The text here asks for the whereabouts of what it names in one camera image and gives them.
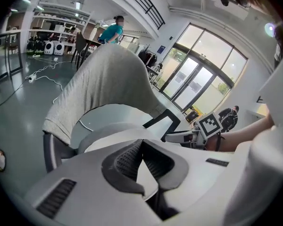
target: gray fabric cover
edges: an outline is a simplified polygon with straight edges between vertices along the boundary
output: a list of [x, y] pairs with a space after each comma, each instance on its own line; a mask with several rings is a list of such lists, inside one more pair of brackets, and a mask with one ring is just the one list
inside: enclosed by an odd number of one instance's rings
[[101, 129], [95, 130], [90, 132], [81, 142], [79, 145], [78, 153], [84, 153], [85, 150], [95, 141], [110, 136], [112, 134], [118, 133], [120, 131], [133, 129], [133, 128], [144, 128], [143, 126], [127, 123], [127, 122], [120, 122], [107, 125]]
[[51, 107], [43, 130], [69, 145], [79, 119], [107, 104], [129, 105], [153, 118], [166, 109], [151, 89], [143, 62], [117, 44], [102, 45], [86, 59]]

